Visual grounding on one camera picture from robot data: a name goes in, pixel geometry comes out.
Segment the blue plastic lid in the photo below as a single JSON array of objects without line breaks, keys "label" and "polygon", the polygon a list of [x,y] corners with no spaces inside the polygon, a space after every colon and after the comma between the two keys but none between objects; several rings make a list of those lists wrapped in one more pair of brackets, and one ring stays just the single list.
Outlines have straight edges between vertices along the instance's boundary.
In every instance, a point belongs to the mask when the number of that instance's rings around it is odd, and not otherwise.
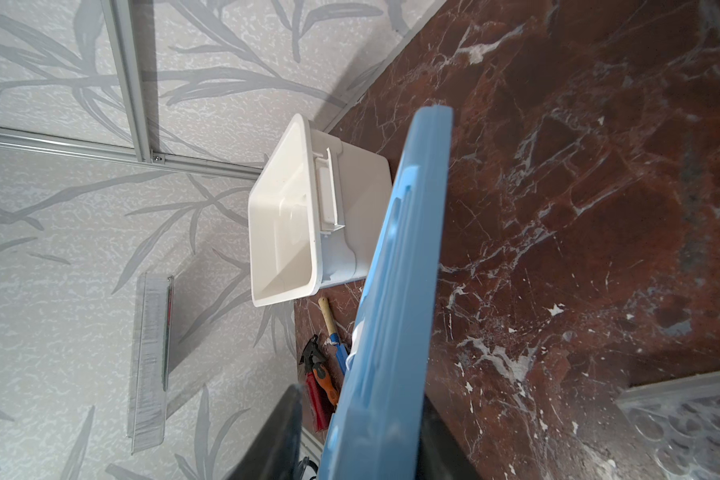
[{"label": "blue plastic lid", "polygon": [[319,480],[414,477],[452,123],[450,108],[426,107],[408,131]]}]

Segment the wooden handle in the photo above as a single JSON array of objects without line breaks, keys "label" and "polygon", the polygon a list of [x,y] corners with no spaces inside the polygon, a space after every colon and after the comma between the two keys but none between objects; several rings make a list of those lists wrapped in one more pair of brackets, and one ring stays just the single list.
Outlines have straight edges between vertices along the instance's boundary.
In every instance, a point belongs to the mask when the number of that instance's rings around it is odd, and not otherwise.
[{"label": "wooden handle", "polygon": [[333,313],[331,313],[331,306],[328,304],[328,298],[324,296],[320,297],[317,304],[320,305],[320,310],[322,310],[322,318],[326,319],[328,335],[330,336],[334,333],[338,333],[338,331],[336,331],[336,324],[333,322]]},{"label": "wooden handle", "polygon": [[318,363],[315,365],[315,369],[312,370],[312,372],[315,374],[315,380],[317,383],[328,394],[328,400],[331,405],[338,405],[338,392],[336,392],[336,389],[333,388],[331,377],[328,375],[326,368],[321,363]]}]

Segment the orange screwdriver handle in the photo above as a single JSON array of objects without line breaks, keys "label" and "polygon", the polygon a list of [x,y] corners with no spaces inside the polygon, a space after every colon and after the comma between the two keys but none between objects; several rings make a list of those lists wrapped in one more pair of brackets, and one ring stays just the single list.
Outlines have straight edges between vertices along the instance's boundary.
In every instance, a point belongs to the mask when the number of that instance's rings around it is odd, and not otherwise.
[{"label": "orange screwdriver handle", "polygon": [[335,388],[333,388],[331,377],[328,375],[326,368],[322,365],[322,363],[316,363],[312,372],[315,374],[315,380],[318,385],[320,385],[320,387],[322,387],[322,389],[328,394],[328,400],[331,405],[338,405],[338,392]]}]

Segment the white plastic bin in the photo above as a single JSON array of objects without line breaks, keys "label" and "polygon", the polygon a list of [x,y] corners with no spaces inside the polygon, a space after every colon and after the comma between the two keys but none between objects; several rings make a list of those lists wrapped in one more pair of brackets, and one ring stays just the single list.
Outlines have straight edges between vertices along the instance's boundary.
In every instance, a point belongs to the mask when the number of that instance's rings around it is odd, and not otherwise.
[{"label": "white plastic bin", "polygon": [[391,193],[384,157],[295,115],[248,199],[253,304],[365,278]]}]

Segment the floral wallpaper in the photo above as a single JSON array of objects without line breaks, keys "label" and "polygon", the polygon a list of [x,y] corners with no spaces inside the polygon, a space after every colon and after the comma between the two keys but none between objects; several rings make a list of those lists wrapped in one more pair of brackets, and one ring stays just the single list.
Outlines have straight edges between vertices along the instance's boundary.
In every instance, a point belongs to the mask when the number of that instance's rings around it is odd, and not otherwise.
[{"label": "floral wallpaper", "polygon": [[[248,180],[0,149],[0,479],[222,478],[296,380]],[[175,277],[163,444],[126,437],[136,278]]]},{"label": "floral wallpaper", "polygon": [[[324,129],[442,0],[134,0],[150,143],[262,164]],[[100,0],[0,0],[0,127],[130,146]]]}]

